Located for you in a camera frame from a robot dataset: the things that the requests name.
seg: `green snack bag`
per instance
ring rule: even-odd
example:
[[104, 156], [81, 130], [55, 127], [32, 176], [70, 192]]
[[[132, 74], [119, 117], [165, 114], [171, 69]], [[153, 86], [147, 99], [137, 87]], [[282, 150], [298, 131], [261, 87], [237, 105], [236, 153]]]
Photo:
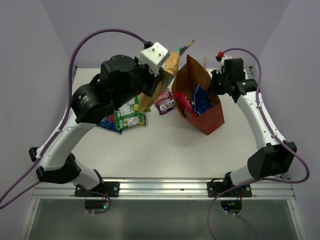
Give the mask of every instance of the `green snack bag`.
[[135, 125], [146, 126], [146, 115], [140, 112], [134, 112], [129, 115], [121, 116], [120, 112], [117, 111], [115, 114], [115, 126], [118, 130], [131, 128]]

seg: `metal bar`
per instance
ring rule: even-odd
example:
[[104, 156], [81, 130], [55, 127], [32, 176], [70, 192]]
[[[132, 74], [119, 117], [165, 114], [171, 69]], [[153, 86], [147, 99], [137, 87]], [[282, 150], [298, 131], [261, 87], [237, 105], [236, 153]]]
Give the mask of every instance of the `metal bar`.
[[296, 235], [298, 237], [298, 240], [306, 240], [307, 235], [304, 229], [304, 225], [302, 223], [302, 220], [300, 218], [300, 214], [297, 208], [297, 202], [295, 199], [288, 199], [287, 200], [289, 211], [291, 214], [292, 222], [294, 225], [294, 229], [296, 232]]
[[28, 212], [24, 220], [24, 224], [20, 233], [19, 240], [28, 240], [31, 234], [32, 226], [36, 218], [40, 199], [31, 199]]
[[[210, 200], [207, 192], [207, 182], [211, 180], [210, 178], [104, 178], [103, 180], [120, 182], [119, 199]], [[294, 199], [292, 186], [287, 183], [263, 181], [251, 184], [251, 189], [253, 197], [245, 199]], [[74, 193], [75, 186], [71, 183], [63, 185], [42, 183], [34, 189], [32, 197], [35, 199], [83, 199], [83, 197], [74, 197]]]

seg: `gray wall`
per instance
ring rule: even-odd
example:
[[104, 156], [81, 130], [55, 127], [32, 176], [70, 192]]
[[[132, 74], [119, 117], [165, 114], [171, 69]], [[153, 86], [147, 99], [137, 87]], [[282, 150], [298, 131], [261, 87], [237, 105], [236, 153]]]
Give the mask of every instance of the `gray wall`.
[[[41, 0], [69, 57], [78, 42], [103, 28], [124, 28], [170, 51], [195, 39], [188, 53], [208, 67], [231, 47], [260, 54], [290, 0]], [[116, 54], [136, 56], [141, 43], [120, 33], [88, 42], [76, 63], [99, 67]], [[244, 57], [252, 66], [250, 57]]]
[[[63, 115], [69, 58], [39, 0], [0, 1], [0, 194], [31, 165]], [[36, 181], [35, 173], [12, 197]], [[0, 238], [19, 238], [30, 192], [0, 210]]]
[[[319, 0], [291, 0], [260, 55], [264, 103], [278, 129], [296, 143], [310, 167], [310, 179], [293, 186], [310, 240], [320, 238], [319, 11]], [[289, 176], [299, 180], [305, 174], [296, 160]]]

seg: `black mounting bracket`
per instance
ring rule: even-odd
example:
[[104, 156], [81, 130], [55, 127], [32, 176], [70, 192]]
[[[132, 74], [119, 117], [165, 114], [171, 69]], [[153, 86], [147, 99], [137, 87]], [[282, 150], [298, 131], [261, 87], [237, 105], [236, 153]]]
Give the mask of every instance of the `black mounting bracket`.
[[[104, 186], [106, 188], [106, 193], [110, 198], [117, 198], [119, 196], [120, 183], [118, 181], [105, 181]], [[81, 190], [81, 188], [76, 187], [74, 192], [75, 197], [99, 197], [95, 194], [91, 194]]]
[[[208, 181], [206, 183], [206, 189], [207, 189], [209, 198], [215, 198], [218, 194], [227, 190], [225, 188], [225, 184], [223, 181]], [[241, 192], [242, 192], [243, 198], [252, 197], [251, 187], [248, 184], [246, 186], [239, 187], [236, 190], [233, 190], [233, 191], [230, 191], [230, 192], [224, 194], [223, 196], [221, 196], [221, 198], [237, 198]]]

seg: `dark gray panel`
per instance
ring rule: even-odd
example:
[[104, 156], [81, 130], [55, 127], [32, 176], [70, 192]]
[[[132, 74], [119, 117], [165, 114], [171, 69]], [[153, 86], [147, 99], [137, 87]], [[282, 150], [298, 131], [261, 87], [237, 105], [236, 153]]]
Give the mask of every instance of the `dark gray panel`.
[[[91, 216], [84, 200], [41, 200], [31, 240], [210, 240], [208, 200], [114, 200], [111, 209]], [[222, 240], [251, 240], [250, 226], [225, 214], [220, 203], [211, 212], [212, 228]], [[296, 240], [285, 200], [250, 200], [241, 215], [250, 220], [261, 240]]]

